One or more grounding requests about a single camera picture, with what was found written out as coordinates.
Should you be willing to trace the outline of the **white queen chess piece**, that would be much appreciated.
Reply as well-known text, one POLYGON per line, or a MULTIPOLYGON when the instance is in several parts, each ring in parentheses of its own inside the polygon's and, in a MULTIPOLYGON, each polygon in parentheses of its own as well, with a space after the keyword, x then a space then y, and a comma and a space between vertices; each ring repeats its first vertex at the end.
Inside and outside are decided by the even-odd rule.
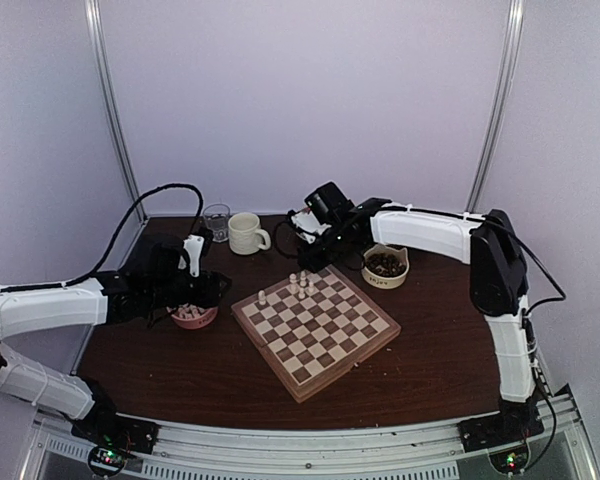
POLYGON ((298 280, 295 273, 289 275, 289 290, 292 294, 296 294, 298 291, 298 280))

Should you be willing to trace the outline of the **white knight chess piece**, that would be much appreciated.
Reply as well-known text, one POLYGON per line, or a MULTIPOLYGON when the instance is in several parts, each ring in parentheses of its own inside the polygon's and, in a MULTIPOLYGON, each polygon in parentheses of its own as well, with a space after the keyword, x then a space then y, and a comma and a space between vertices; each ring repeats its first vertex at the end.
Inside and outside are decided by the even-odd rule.
POLYGON ((260 306, 265 306, 267 304, 267 297, 264 290, 258 292, 258 304, 260 306))

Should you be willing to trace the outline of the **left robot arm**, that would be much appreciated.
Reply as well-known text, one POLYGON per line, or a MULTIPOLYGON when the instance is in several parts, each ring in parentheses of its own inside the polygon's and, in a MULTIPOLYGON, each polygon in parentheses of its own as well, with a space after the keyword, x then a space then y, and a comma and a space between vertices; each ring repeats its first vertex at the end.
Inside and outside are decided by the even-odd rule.
POLYGON ((0 393, 54 409, 103 444, 117 442, 123 421, 96 382, 41 365, 4 341, 39 330, 149 319, 159 309, 213 308, 231 281, 201 267, 209 244, 200 234, 150 235, 136 243, 118 270, 98 269, 59 283, 0 285, 0 393))

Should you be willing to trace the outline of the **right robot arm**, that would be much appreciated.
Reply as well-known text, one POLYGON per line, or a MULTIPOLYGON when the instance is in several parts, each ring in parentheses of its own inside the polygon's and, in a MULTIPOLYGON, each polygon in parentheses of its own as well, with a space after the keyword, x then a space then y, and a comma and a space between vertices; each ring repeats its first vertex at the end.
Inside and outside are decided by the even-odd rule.
POLYGON ((302 240, 298 263, 311 271, 373 245, 421 250, 466 265, 470 301, 487 322, 499 371, 493 433, 510 442, 541 431, 527 262, 504 211, 440 212, 378 197, 354 204, 328 182, 289 221, 302 240))

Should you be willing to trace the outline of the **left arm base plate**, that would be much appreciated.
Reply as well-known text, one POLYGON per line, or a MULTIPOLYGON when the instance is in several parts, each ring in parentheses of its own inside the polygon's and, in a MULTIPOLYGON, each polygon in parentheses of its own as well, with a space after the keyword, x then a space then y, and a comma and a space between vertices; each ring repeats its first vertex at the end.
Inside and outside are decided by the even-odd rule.
POLYGON ((110 411, 91 412, 71 420, 71 433, 91 443, 121 453, 151 454, 159 426, 151 421, 121 416, 110 411))

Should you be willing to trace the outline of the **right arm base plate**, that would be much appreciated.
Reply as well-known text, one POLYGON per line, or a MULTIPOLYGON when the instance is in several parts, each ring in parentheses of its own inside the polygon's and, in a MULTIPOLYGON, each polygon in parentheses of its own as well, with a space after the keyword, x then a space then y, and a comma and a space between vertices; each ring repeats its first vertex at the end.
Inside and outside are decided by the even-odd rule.
POLYGON ((463 420, 458 424, 460 439, 465 452, 492 449, 544 432, 539 418, 523 419, 502 412, 463 420))

